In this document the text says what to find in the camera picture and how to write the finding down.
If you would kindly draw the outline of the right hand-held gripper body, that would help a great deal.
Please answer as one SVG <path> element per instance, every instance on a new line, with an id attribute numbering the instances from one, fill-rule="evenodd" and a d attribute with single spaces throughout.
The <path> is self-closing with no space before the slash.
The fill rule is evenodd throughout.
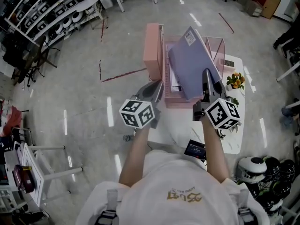
<path id="1" fill-rule="evenodd" d="M 236 104 L 221 96 L 208 96 L 208 100 L 199 100 L 192 107 L 193 121 L 207 118 L 215 129 L 230 129 L 241 122 Z"/>

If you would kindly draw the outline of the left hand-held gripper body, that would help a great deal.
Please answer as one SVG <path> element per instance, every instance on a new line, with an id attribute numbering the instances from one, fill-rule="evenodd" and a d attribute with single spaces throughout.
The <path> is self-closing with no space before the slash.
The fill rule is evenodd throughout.
<path id="1" fill-rule="evenodd" d="M 156 129 L 160 118 L 157 105 L 162 95 L 139 98 L 132 95 L 119 109 L 119 114 L 126 126 L 142 129 L 147 125 Z"/>

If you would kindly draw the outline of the pink document tray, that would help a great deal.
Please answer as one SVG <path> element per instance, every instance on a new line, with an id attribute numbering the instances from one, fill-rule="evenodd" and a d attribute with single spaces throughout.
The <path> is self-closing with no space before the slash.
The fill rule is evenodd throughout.
<path id="1" fill-rule="evenodd" d="M 204 99 L 204 94 L 195 97 L 191 100 L 186 100 L 182 91 L 171 91 L 171 76 L 170 76 L 170 64 L 168 59 L 168 46 L 174 45 L 178 42 L 180 36 L 166 36 L 162 42 L 162 81 L 164 83 L 163 100 L 167 108 L 184 108 L 190 109 L 200 99 Z"/>

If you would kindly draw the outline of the purple notebook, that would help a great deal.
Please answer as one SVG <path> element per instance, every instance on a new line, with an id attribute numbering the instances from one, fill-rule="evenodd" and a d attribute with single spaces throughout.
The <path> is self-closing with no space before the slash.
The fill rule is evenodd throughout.
<path id="1" fill-rule="evenodd" d="M 221 81 L 223 71 L 209 56 L 204 37 L 189 27 L 169 51 L 169 60 L 186 100 L 203 93 L 203 72 L 208 69 L 214 83 Z"/>

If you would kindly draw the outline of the person's left forearm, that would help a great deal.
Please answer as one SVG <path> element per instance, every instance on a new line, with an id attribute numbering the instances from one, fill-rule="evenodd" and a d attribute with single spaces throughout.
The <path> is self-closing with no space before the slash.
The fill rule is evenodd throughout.
<path id="1" fill-rule="evenodd" d="M 137 130 L 120 173 L 120 184 L 132 187 L 143 178 L 149 130 L 150 125 L 146 125 L 142 129 Z"/>

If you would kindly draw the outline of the person's right forearm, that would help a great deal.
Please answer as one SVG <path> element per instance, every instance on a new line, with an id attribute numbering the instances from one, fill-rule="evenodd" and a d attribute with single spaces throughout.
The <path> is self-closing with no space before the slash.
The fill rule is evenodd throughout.
<path id="1" fill-rule="evenodd" d="M 230 178 L 230 173 L 221 140 L 206 115 L 202 118 L 202 127 L 206 148 L 207 171 L 218 182 L 222 183 Z"/>

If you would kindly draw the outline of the orange flower potted plant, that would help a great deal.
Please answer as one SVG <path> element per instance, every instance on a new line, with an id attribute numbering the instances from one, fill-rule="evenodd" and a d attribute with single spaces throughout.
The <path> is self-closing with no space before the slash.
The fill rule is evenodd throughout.
<path id="1" fill-rule="evenodd" d="M 226 85 L 232 89 L 244 90 L 245 77 L 241 73 L 234 72 L 231 76 L 227 77 Z"/>

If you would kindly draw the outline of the white paper sheets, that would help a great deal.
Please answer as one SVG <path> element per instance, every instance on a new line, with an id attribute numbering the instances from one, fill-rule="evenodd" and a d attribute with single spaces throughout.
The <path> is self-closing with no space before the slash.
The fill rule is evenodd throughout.
<path id="1" fill-rule="evenodd" d="M 173 70 L 170 60 L 169 60 L 169 51 L 173 47 L 174 42 L 167 42 L 165 44 L 165 68 L 166 68 L 166 77 L 168 78 L 168 83 L 170 87 L 170 92 L 180 92 L 181 86 L 178 82 L 177 76 L 175 74 L 175 71 Z"/>

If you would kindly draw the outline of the pink file box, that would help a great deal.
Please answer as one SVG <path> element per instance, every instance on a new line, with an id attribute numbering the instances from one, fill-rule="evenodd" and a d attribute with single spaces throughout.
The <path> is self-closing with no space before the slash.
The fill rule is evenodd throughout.
<path id="1" fill-rule="evenodd" d="M 162 79 L 162 40 L 159 23 L 146 26 L 143 62 L 152 80 Z"/>

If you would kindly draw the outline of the black screen device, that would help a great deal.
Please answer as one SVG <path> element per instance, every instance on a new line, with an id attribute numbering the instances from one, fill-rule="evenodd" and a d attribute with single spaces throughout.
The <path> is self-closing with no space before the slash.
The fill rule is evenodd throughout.
<path id="1" fill-rule="evenodd" d="M 207 160 L 205 144 L 194 140 L 189 140 L 184 154 L 187 156 L 195 157 L 203 162 Z"/>

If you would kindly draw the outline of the pile of black white helmets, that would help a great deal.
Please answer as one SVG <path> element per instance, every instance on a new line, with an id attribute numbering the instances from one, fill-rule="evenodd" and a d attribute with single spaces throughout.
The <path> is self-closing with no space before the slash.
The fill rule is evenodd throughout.
<path id="1" fill-rule="evenodd" d="M 269 216 L 278 214 L 296 176 L 296 164 L 272 156 L 244 157 L 236 167 L 236 181 L 245 184 Z"/>

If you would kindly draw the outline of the white office desk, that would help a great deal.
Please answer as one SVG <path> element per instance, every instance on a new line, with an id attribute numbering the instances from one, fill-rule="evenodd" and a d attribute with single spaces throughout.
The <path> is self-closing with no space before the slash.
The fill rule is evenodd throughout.
<path id="1" fill-rule="evenodd" d="M 281 81 L 283 78 L 285 78 L 286 76 L 288 76 L 290 73 L 292 73 L 293 71 L 295 71 L 296 69 L 298 69 L 300 67 L 300 60 L 294 64 L 293 66 L 291 66 L 286 72 L 284 72 L 281 76 L 279 76 L 276 81 L 279 82 Z"/>

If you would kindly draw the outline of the person's white shirt torso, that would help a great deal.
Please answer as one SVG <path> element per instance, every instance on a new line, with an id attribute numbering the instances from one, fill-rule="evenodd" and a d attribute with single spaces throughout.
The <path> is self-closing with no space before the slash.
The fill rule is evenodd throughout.
<path id="1" fill-rule="evenodd" d="M 162 150 L 146 155 L 143 177 L 132 187 L 98 184 L 75 225 L 94 225 L 111 203 L 109 191 L 117 196 L 119 225 L 241 225 L 242 210 L 255 215 L 258 225 L 270 225 L 245 184 L 220 183 L 198 159 Z"/>

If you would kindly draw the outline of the grey drawer box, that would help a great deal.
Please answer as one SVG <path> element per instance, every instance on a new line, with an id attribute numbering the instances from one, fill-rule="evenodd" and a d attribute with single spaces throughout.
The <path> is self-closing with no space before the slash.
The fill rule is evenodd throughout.
<path id="1" fill-rule="evenodd" d="M 250 16 L 259 17 L 263 11 L 263 8 L 258 2 L 254 0 L 248 0 L 245 5 L 245 11 Z"/>

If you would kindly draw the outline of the brown wooden cabinet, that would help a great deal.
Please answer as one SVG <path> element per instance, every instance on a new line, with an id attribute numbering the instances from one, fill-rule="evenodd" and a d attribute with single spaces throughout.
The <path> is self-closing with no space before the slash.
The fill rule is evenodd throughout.
<path id="1" fill-rule="evenodd" d="M 262 12 L 261 16 L 267 19 L 271 19 L 274 15 L 275 11 L 277 10 L 281 0 L 254 0 L 256 1 L 261 7 Z"/>

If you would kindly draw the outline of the white oval side table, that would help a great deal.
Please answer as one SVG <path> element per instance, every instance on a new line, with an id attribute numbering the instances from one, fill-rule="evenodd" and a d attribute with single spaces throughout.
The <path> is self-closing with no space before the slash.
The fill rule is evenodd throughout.
<path id="1" fill-rule="evenodd" d="M 93 18 L 98 18 L 102 28 L 108 29 L 108 15 L 105 13 L 103 6 L 98 5 L 99 0 L 84 0 L 77 4 L 76 12 L 82 12 L 86 20 L 89 22 L 91 28 L 94 30 L 96 25 L 93 26 L 91 20 Z"/>

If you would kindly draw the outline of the black swivel chair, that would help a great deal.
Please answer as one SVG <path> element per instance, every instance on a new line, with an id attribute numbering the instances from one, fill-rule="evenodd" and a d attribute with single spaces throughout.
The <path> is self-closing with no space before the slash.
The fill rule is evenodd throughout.
<path id="1" fill-rule="evenodd" d="M 27 42 L 16 33 L 6 34 L 1 45 L 5 48 L 3 60 L 17 69 L 12 78 L 17 79 L 18 83 L 28 79 L 28 87 L 30 87 L 30 81 L 36 82 L 34 75 L 36 72 L 41 73 L 40 68 L 43 64 L 57 67 L 48 59 L 52 48 L 48 46 L 46 35 L 42 35 L 37 40 L 37 45 L 33 45 L 31 49 L 27 48 Z"/>

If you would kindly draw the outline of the white tilted work table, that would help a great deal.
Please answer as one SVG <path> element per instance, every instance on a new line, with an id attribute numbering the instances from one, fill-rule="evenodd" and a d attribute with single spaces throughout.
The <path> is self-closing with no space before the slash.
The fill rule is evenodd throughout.
<path id="1" fill-rule="evenodd" d="M 47 147 L 28 146 L 26 143 L 24 144 L 21 165 L 31 168 L 30 172 L 34 179 L 34 190 L 30 193 L 30 196 L 38 207 L 70 194 L 70 191 L 66 191 L 52 197 L 47 197 L 52 180 L 61 179 L 83 171 L 82 167 L 77 167 L 62 172 L 55 172 L 42 153 L 44 150 L 64 149 L 65 146 Z"/>

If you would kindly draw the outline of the red cloth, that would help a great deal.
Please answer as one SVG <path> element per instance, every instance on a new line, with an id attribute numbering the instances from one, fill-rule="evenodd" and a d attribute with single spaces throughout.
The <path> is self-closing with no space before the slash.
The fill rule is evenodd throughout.
<path id="1" fill-rule="evenodd" d="M 11 106 L 7 115 L 7 122 L 2 130 L 2 137 L 11 135 L 12 129 L 21 126 L 22 112 L 16 107 Z"/>

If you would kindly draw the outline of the maroon device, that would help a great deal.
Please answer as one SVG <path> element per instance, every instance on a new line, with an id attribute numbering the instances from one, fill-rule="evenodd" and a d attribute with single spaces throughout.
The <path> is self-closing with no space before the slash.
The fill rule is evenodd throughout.
<path id="1" fill-rule="evenodd" d="M 13 176 L 19 190 L 26 194 L 31 193 L 35 189 L 35 182 L 31 174 L 31 166 L 15 165 Z"/>

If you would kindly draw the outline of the white equipment trolley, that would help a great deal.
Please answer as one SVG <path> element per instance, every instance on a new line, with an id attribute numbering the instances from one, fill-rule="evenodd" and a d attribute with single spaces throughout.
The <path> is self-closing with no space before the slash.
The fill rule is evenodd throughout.
<path id="1" fill-rule="evenodd" d="M 0 214 L 11 213 L 26 204 L 25 193 L 18 188 L 13 175 L 15 165 L 21 164 L 22 149 L 4 152 L 5 164 L 0 165 Z"/>

